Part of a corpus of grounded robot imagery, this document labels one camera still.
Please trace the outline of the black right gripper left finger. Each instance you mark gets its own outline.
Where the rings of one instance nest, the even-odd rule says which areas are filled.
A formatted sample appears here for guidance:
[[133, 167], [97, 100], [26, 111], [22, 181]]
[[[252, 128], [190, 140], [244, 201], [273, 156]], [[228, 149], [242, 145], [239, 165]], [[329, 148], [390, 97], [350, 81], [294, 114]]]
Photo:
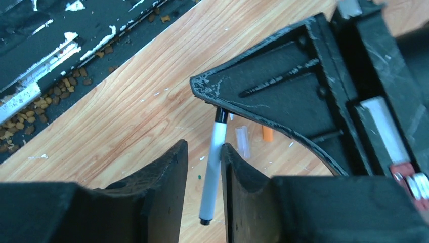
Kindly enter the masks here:
[[188, 143], [104, 189], [1, 184], [1, 242], [178, 242]]

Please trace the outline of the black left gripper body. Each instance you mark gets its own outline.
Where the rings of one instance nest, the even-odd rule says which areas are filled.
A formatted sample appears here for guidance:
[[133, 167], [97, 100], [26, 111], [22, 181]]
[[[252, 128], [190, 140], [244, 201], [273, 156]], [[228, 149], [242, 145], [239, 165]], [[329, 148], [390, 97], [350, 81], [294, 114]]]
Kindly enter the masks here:
[[428, 200], [428, 25], [392, 36], [373, 1], [338, 1], [190, 79], [193, 94], [292, 137], [344, 176]]

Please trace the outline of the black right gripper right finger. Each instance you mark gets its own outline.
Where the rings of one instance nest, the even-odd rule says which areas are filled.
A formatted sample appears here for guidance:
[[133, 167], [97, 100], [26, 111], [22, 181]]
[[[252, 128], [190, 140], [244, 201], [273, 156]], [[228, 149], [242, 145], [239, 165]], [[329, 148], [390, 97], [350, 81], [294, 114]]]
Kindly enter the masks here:
[[267, 177], [221, 149], [227, 242], [428, 242], [428, 224], [393, 179]]

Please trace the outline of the black cap marker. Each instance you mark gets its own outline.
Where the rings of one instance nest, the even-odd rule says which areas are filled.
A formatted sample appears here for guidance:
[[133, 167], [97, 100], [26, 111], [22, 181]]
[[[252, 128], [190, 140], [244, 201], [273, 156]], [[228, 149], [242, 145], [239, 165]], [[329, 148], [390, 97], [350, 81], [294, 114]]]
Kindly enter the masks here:
[[226, 138], [227, 120], [228, 111], [217, 107], [199, 211], [200, 224], [203, 226], [208, 226], [211, 223], [215, 212], [217, 189], [221, 173], [220, 153]]

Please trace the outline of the orange pen cap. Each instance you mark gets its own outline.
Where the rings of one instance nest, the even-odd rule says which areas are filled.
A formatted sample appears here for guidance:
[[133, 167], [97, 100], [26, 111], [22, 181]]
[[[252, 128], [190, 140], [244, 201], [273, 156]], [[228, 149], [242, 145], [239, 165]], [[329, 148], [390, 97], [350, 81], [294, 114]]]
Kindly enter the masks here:
[[274, 140], [274, 130], [267, 126], [262, 126], [263, 130], [263, 140], [267, 142], [272, 142]]

